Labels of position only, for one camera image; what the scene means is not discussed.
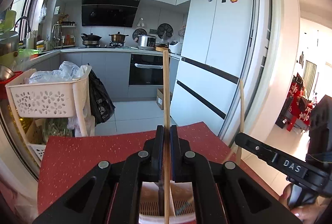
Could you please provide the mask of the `person right hand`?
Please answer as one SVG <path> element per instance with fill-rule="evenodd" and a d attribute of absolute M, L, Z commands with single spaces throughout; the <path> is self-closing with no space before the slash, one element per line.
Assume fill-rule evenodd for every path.
<path fill-rule="evenodd" d="M 318 202 L 314 204 L 307 204 L 304 206 L 299 206 L 290 209 L 288 206 L 288 198 L 291 194 L 291 184 L 288 184 L 284 189 L 282 195 L 278 198 L 278 201 L 292 212 L 298 219 L 302 221 L 303 224 L 313 224 L 322 215 L 324 210 L 327 208 L 326 205 L 319 204 Z"/>

